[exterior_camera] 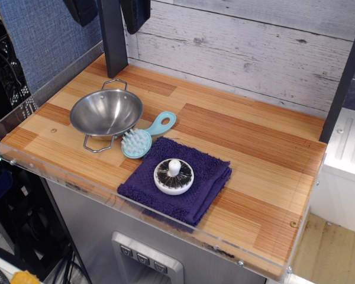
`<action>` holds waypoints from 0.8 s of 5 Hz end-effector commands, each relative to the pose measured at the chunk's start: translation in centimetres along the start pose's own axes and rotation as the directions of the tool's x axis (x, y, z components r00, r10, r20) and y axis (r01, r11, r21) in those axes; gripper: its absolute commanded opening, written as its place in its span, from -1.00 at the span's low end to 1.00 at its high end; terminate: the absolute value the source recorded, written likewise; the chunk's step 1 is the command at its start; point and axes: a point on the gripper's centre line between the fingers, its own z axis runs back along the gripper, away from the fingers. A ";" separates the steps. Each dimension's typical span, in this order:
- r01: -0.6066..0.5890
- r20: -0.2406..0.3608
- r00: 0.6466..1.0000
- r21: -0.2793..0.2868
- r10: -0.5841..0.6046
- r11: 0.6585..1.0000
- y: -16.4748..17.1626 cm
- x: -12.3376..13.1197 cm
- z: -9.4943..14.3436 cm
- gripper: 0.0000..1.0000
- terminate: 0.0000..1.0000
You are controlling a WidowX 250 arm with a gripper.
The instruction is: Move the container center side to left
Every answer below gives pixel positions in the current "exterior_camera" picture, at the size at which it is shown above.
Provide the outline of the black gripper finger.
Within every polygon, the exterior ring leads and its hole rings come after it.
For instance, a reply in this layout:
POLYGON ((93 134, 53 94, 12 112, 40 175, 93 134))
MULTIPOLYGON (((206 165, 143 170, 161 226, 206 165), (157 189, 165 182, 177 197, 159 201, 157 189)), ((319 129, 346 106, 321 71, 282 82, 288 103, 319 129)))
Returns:
POLYGON ((129 34, 135 34, 150 18, 151 0, 120 0, 129 34))
POLYGON ((98 15, 94 0, 63 0, 73 19, 82 27, 87 26, 98 15))

